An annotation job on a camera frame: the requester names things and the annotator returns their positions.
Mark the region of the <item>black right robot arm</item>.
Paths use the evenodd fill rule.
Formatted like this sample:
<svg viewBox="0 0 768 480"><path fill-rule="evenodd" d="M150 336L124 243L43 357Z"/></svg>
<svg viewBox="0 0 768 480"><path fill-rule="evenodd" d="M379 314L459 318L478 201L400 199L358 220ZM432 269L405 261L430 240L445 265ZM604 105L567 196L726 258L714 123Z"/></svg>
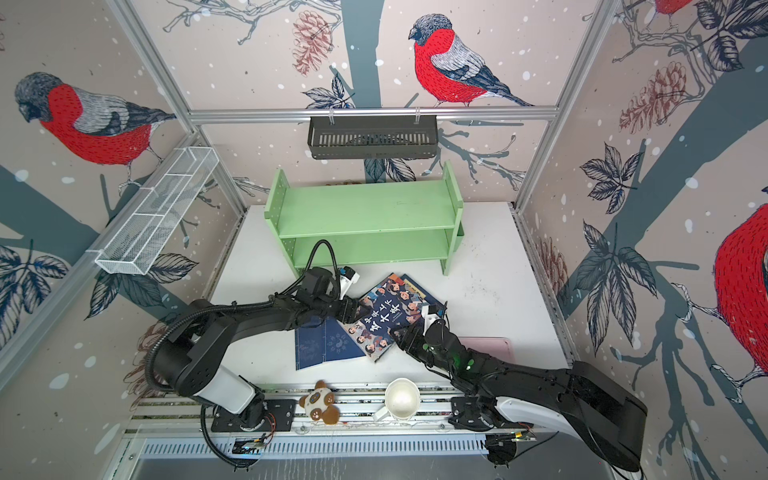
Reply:
<svg viewBox="0 0 768 480"><path fill-rule="evenodd" d="M398 347L460 391L449 423L488 432L539 426L580 439L612 467L641 469L646 405L592 365L542 369L465 347L445 323L393 332Z"/></svg>

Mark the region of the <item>colourful cartoon cover book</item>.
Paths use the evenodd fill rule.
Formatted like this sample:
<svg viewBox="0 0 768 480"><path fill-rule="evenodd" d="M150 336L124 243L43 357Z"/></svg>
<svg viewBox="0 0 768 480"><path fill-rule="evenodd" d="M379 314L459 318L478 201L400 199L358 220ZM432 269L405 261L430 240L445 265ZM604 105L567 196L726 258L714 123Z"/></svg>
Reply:
<svg viewBox="0 0 768 480"><path fill-rule="evenodd" d="M363 330L356 341L364 356L373 362L396 345L392 331L410 325L398 298L403 286L400 276L390 274L359 301L355 323L359 323Z"/></svg>

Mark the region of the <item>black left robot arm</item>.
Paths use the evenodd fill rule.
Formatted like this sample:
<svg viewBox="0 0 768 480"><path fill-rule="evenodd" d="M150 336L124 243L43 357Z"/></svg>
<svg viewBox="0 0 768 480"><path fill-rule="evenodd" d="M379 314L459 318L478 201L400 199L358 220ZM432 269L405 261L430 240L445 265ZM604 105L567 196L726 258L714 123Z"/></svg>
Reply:
<svg viewBox="0 0 768 480"><path fill-rule="evenodd" d="M359 280L353 268L338 266L331 243L313 246L307 264L288 287L256 303L190 304L184 316L169 325L145 357L149 389L192 398L200 404L200 429L207 447L234 470L249 470L254 460L236 459L217 447L207 426L207 410L224 410L238 427L254 430L266 420L271 438L277 420L268 411L262 389L222 365L231 344L253 336L292 331L328 318L353 323L357 300L348 295Z"/></svg>

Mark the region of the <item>blue book with yellow label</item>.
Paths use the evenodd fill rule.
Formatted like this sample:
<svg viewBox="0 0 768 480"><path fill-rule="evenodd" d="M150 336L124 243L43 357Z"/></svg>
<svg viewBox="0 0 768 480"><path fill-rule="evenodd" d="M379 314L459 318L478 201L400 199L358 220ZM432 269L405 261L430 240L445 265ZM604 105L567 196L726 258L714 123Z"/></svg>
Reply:
<svg viewBox="0 0 768 480"><path fill-rule="evenodd" d="M359 323L343 324L328 318L324 322L324 362L363 357L364 352L356 339L363 328Z"/></svg>

